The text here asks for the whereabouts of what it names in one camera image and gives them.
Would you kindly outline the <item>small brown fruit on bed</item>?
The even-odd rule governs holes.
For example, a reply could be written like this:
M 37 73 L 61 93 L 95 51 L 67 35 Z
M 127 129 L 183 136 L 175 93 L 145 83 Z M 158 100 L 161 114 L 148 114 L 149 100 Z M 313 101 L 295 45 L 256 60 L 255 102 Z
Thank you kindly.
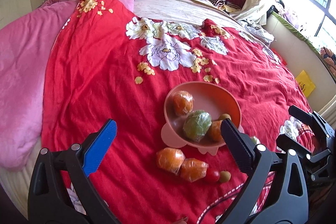
M 226 170 L 219 172 L 219 175 L 219 181 L 221 183 L 229 182 L 229 180 L 231 179 L 231 173 Z

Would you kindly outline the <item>small brown longan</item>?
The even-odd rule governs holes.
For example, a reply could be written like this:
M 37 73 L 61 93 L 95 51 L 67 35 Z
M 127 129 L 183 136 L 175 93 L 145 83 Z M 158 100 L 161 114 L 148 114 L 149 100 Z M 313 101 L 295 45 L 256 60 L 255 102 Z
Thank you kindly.
M 219 121 L 225 120 L 225 119 L 231 119 L 231 116 L 227 113 L 221 114 L 218 118 Z

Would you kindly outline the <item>pink quilt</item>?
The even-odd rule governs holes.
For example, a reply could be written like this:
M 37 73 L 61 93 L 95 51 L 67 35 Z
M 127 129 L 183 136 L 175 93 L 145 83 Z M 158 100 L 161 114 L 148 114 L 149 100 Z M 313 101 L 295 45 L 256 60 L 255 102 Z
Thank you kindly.
M 1 29 L 1 167 L 26 165 L 41 135 L 50 52 L 80 0 L 47 0 Z M 128 10 L 134 0 L 119 0 Z

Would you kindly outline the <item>pink plastic bowl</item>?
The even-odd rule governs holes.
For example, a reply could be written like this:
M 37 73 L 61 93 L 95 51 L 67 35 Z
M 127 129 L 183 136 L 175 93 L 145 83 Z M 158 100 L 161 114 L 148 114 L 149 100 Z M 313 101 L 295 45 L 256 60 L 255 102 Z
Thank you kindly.
M 182 148 L 185 145 L 195 147 L 202 154 L 209 153 L 215 156 L 218 149 L 225 144 L 224 141 L 214 142 L 209 137 L 204 137 L 200 142 L 187 139 L 183 132 L 185 117 L 178 117 L 173 107 L 173 95 L 178 91 L 189 92 L 194 99 L 194 110 L 204 110 L 211 118 L 218 119 L 222 114 L 229 114 L 232 123 L 241 131 L 242 114 L 240 106 L 233 95 L 218 85 L 192 81 L 177 85 L 166 96 L 164 103 L 164 115 L 166 124 L 161 129 L 162 141 L 168 147 Z

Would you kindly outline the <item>red cherry tomato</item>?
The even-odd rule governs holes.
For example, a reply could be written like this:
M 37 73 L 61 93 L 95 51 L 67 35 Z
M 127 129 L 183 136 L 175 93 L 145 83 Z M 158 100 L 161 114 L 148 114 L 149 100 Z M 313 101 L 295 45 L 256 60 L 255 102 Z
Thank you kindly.
M 208 183 L 216 183 L 219 181 L 220 172 L 214 168 L 208 168 L 205 176 L 205 181 Z

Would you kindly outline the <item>red floral bedspread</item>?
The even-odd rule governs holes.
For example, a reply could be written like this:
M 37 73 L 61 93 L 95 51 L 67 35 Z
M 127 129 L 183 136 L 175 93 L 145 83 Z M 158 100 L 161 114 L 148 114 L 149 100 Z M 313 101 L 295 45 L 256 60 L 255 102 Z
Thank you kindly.
M 227 147 L 215 156 L 186 146 L 188 158 L 231 173 L 227 183 L 188 182 L 160 169 L 163 105 L 175 86 L 200 81 L 227 89 L 241 125 L 270 150 L 288 134 L 313 150 L 312 133 L 288 114 L 310 110 L 295 77 L 248 32 L 206 19 L 200 26 L 140 18 L 118 0 L 80 0 L 58 34 L 46 70 L 42 145 L 68 149 L 107 119 L 117 136 L 90 176 L 122 223 L 214 223 L 246 176 Z

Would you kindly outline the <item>beige bed sheet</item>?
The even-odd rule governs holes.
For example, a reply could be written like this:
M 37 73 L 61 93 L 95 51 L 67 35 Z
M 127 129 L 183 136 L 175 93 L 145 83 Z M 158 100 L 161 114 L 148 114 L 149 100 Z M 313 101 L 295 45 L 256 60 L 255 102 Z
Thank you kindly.
M 221 27 L 245 31 L 236 20 L 214 7 L 208 0 L 135 0 L 133 13 L 140 18 L 197 26 L 210 19 Z

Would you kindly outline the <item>large wrapped green fruit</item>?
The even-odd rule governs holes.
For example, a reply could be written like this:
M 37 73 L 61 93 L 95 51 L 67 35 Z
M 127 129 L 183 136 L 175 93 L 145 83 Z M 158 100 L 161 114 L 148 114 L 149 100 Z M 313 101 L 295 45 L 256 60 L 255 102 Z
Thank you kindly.
M 183 124 L 183 133 L 187 139 L 200 142 L 212 124 L 211 115 L 204 110 L 192 111 Z

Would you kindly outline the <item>small wrapped green fruit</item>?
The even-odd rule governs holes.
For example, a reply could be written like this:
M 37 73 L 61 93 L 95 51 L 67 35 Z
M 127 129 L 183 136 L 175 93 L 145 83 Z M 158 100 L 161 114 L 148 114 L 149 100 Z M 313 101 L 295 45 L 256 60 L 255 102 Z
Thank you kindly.
M 260 144 L 260 140 L 256 136 L 251 136 L 251 140 L 255 145 Z

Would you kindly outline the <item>wrapped orange in bowl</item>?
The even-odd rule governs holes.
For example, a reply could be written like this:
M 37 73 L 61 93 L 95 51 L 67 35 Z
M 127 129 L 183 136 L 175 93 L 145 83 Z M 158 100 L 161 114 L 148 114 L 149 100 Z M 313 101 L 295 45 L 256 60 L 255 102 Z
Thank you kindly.
M 216 141 L 216 142 L 223 141 L 222 134 L 221 134 L 221 123 L 222 123 L 222 120 L 212 121 L 212 124 L 209 127 L 207 135 L 213 141 Z

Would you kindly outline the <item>patterned cushion on sill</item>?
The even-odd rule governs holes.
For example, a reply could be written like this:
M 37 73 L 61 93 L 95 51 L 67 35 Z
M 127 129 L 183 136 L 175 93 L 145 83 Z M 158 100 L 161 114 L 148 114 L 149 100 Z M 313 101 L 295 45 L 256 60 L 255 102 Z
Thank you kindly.
M 326 47 L 322 47 L 320 49 L 320 55 L 324 59 L 325 63 L 327 63 L 327 67 L 331 73 L 336 76 L 336 57 L 333 51 Z

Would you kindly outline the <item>orange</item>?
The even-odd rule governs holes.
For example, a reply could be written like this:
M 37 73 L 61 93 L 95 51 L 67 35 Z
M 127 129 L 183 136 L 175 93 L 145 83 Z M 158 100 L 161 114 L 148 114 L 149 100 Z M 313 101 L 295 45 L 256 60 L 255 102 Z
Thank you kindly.
M 195 182 L 204 178 L 209 165 L 198 159 L 185 159 L 181 165 L 180 175 L 189 182 Z
M 209 127 L 207 135 L 213 141 L 216 141 L 216 142 L 223 141 L 222 134 L 221 134 L 221 123 L 222 123 L 222 120 L 212 121 L 212 124 Z
M 185 90 L 177 91 L 172 96 L 174 112 L 177 116 L 185 116 L 193 111 L 193 95 Z
M 178 174 L 185 160 L 185 155 L 180 149 L 166 147 L 157 152 L 157 165 L 173 174 Z

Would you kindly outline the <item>yellow paper sticker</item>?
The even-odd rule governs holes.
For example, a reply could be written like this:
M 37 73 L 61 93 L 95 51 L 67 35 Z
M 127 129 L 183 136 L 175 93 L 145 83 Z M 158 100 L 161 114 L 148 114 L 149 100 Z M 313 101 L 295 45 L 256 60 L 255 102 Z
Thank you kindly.
M 304 70 L 302 70 L 295 79 L 306 98 L 308 98 L 310 94 L 316 89 L 314 82 L 310 79 L 309 75 Z

